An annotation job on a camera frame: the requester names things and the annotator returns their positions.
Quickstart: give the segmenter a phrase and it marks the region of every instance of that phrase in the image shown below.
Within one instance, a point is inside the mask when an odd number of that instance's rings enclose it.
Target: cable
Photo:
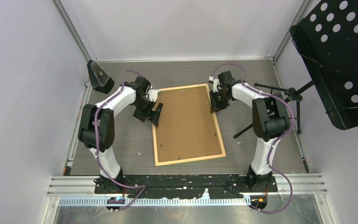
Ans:
[[[290,126],[289,126],[289,129],[287,130],[287,132],[285,132],[283,135],[279,136],[277,139],[275,139],[275,141],[273,141],[273,143],[272,143],[272,145],[271,145],[271,148],[270,148],[269,151],[268,151],[267,165],[268,165],[268,167],[271,168],[271,170],[273,170],[273,171],[279,173],[280,175],[282,175],[282,176],[287,180],[287,182],[288,182],[288,184],[289,184],[289,187],[290,187],[290,197],[289,197],[289,200],[288,200],[287,204],[286,204],[283,208],[281,208],[281,209],[279,209],[279,210],[277,210],[277,211],[265,211],[265,210],[260,210],[260,212],[266,213],[266,214],[279,213],[279,212],[281,212],[281,211],[287,209],[288,206],[290,205],[291,200],[292,200],[292,198],[293,198],[293,186],[291,185],[291,182],[290,182],[289,178],[288,178],[285,174],[283,174],[281,171],[279,171],[279,170],[277,170],[276,168],[274,168],[274,167],[271,166],[271,164],[270,164],[270,162],[269,162],[269,159],[270,159],[270,156],[271,156],[271,153],[272,153],[272,151],[273,151],[273,149],[274,149],[275,144],[276,144],[280,139],[282,139],[283,137],[285,137],[286,135],[288,135],[288,134],[293,130],[293,126],[294,126],[294,115],[293,115],[293,111],[291,110],[291,107],[290,107],[283,99],[281,99],[281,98],[279,98],[279,97],[277,97],[277,96],[268,94],[268,93],[261,92],[261,91],[255,89],[255,88],[251,87],[250,85],[245,85],[244,82],[243,82],[243,79],[244,79],[245,76],[246,76],[246,71],[245,71],[245,69],[244,69],[242,66],[240,66],[239,64],[235,64],[235,63],[225,63],[225,64],[222,64],[222,65],[220,65],[219,67],[217,67],[215,70],[213,70],[213,73],[211,74],[211,76],[213,77],[213,74],[215,73],[215,71],[216,71],[218,68],[220,68],[220,67],[222,67],[222,66],[224,66],[224,65],[234,65],[234,66],[240,67],[240,68],[243,70],[243,72],[244,72],[244,75],[243,75],[243,77],[242,77],[242,79],[241,79],[241,84],[242,84],[245,88],[247,88],[248,90],[251,90],[251,91],[254,92],[254,93],[260,94],[260,95],[262,95],[262,96],[271,97],[271,98],[274,98],[274,99],[280,101],[281,103],[283,103],[283,105],[285,105],[285,107],[286,107],[286,108],[288,109],[288,111],[289,111],[289,114],[290,114]],[[253,205],[250,205],[250,206],[251,206],[251,208],[253,208],[253,209],[255,209],[255,210],[258,210],[258,208],[256,208],[255,206],[253,206]]]
[[[124,207],[121,207],[120,209],[118,209],[117,211],[122,211],[124,209],[127,209],[132,203],[134,203],[135,200],[137,200],[139,198],[139,196],[144,192],[146,186],[145,185],[139,185],[139,186],[128,186],[128,185],[125,185],[125,184],[121,184],[119,183],[118,181],[116,181],[112,176],[109,175],[109,173],[103,168],[100,160],[99,160],[99,152],[100,152],[100,148],[99,148],[99,141],[97,141],[97,139],[99,139],[99,134],[98,134],[98,114],[99,112],[101,111],[101,109],[106,106],[110,101],[112,101],[114,98],[116,98],[119,94],[122,93],[123,89],[124,89],[124,78],[125,78],[125,73],[126,72],[132,72],[132,73],[135,73],[137,74],[138,76],[141,76],[143,77],[141,74],[139,74],[138,72],[136,71],[132,71],[132,70],[125,70],[124,73],[123,73],[123,81],[122,81],[122,84],[121,84],[121,89],[120,91],[118,91],[116,94],[114,94],[113,96],[111,96],[110,98],[108,98],[107,100],[105,100],[104,103],[102,103],[102,105],[100,105],[98,107],[98,109],[96,110],[95,112],[95,116],[94,116],[94,128],[95,128],[95,139],[96,139],[96,162],[99,166],[99,168],[103,171],[103,173],[113,182],[115,183],[116,185],[120,186],[120,187],[123,187],[123,188],[128,188],[128,189],[139,189],[139,188],[142,188],[139,193],[135,196],[135,198],[130,202],[128,203],[126,206]]]

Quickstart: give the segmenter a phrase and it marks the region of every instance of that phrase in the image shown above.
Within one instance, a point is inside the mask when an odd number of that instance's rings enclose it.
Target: corkboard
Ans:
[[[164,106],[152,126],[156,166],[226,157],[208,84],[161,89],[158,103]]]

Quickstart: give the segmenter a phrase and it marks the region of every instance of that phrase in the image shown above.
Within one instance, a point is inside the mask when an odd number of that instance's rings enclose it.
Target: black stand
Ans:
[[[305,86],[301,87],[299,90],[296,91],[295,88],[283,89],[283,88],[279,88],[279,87],[274,87],[274,86],[262,85],[262,84],[255,83],[255,86],[260,86],[260,87],[271,89],[271,93],[272,93],[272,90],[283,91],[285,93],[285,95],[288,96],[285,99],[286,103],[288,103],[290,101],[293,101],[293,100],[296,101],[297,117],[295,119],[297,120],[297,134],[301,134],[301,128],[300,128],[300,101],[303,100],[303,97],[301,96],[301,94],[304,91],[306,91],[307,89],[309,89],[310,87],[312,87],[313,85],[314,85],[314,83],[312,81],[310,81],[307,84],[305,84]],[[247,130],[249,130],[252,127],[253,127],[253,124],[250,124],[249,126],[245,127],[242,131],[240,131],[237,134],[235,134],[234,138],[235,139],[238,138],[241,134],[245,133]]]

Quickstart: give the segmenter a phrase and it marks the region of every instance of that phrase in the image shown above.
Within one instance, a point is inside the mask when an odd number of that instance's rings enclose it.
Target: white panel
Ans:
[[[292,43],[283,51],[278,67],[287,88],[298,89],[311,80]],[[336,129],[314,87],[303,93],[301,125],[300,139],[306,157],[312,171],[323,175],[335,218],[339,223],[358,223],[358,127]]]
[[[0,0],[0,223],[41,223],[86,79],[51,1]]]
[[[70,0],[100,61],[273,56],[300,0]]]

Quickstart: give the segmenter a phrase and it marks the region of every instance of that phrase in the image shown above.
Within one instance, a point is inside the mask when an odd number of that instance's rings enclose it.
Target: purple cable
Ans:
[[[275,145],[280,139],[282,139],[283,137],[285,137],[286,135],[288,135],[288,134],[293,130],[293,125],[294,125],[294,115],[293,115],[293,111],[291,110],[291,107],[290,107],[283,99],[281,99],[281,98],[279,98],[279,97],[277,97],[277,96],[268,94],[268,93],[260,92],[259,90],[257,90],[257,89],[255,89],[255,88],[251,87],[250,85],[245,85],[244,82],[243,82],[243,79],[244,79],[245,76],[246,76],[246,71],[245,71],[245,69],[244,69],[242,66],[240,66],[239,64],[235,64],[235,63],[224,63],[224,64],[220,65],[219,67],[217,67],[215,70],[213,70],[213,73],[211,74],[211,76],[213,77],[215,71],[216,71],[218,68],[220,68],[220,67],[222,67],[222,66],[224,66],[224,65],[234,65],[234,66],[240,67],[240,68],[243,70],[243,72],[244,72],[244,75],[243,75],[243,77],[242,77],[242,79],[241,79],[241,84],[242,84],[245,88],[247,88],[248,90],[251,90],[251,91],[254,92],[254,93],[261,94],[262,96],[271,97],[271,98],[274,98],[274,99],[280,101],[281,103],[283,103],[283,105],[285,105],[285,107],[286,107],[286,108],[288,109],[288,111],[289,111],[289,114],[290,114],[290,126],[289,126],[289,129],[288,129],[287,132],[285,132],[283,135],[281,135],[281,136],[279,136],[277,139],[275,139],[275,141],[272,143],[271,148],[270,148],[269,151],[268,151],[267,165],[268,165],[268,167],[271,168],[271,170],[273,170],[273,171],[279,173],[280,175],[282,175],[282,176],[288,181],[289,187],[290,187],[290,197],[289,197],[288,203],[287,203],[283,208],[279,209],[278,211],[265,211],[265,210],[260,210],[260,212],[266,213],[266,214],[279,213],[279,212],[281,212],[281,211],[287,209],[288,206],[290,205],[291,200],[292,200],[292,198],[293,198],[293,186],[291,185],[291,182],[290,182],[289,178],[288,178],[285,174],[283,174],[281,171],[279,171],[279,170],[277,170],[276,168],[274,168],[274,167],[271,166],[271,164],[269,163],[269,158],[270,158],[271,153],[272,153],[272,151],[273,151],[273,149],[274,149],[274,145]],[[250,207],[251,207],[252,209],[258,210],[258,208],[255,207],[255,206],[253,206],[253,205],[250,205]]]
[[[120,91],[118,91],[116,94],[114,94],[113,96],[111,96],[110,98],[108,98],[102,105],[100,105],[98,107],[98,109],[96,110],[95,112],[95,116],[94,116],[94,128],[95,128],[95,139],[99,139],[99,134],[98,134],[98,114],[99,112],[101,111],[101,109],[106,106],[110,101],[112,101],[114,98],[116,98],[119,94],[121,94],[121,92],[123,91],[124,89],[124,77],[125,77],[125,73],[126,72],[132,72],[132,73],[135,73],[137,74],[138,76],[141,76],[143,77],[141,74],[139,74],[138,72],[136,71],[132,71],[132,70],[125,70],[124,73],[123,73],[123,82],[121,84],[121,89]],[[144,192],[146,186],[145,185],[139,185],[139,186],[128,186],[128,185],[125,185],[125,184],[121,184],[119,182],[117,182],[112,176],[109,175],[109,173],[103,168],[100,160],[99,160],[99,141],[96,141],[96,162],[99,166],[99,168],[103,171],[103,173],[112,181],[114,182],[115,184],[117,184],[118,186],[120,187],[123,187],[123,188],[129,188],[129,189],[138,189],[138,188],[142,188],[140,190],[140,192],[135,196],[135,198],[130,202],[128,203],[128,205],[124,206],[124,207],[121,207],[119,210],[117,211],[122,211],[126,208],[128,208],[132,203],[134,203],[135,200],[137,200],[139,198],[139,196]]]

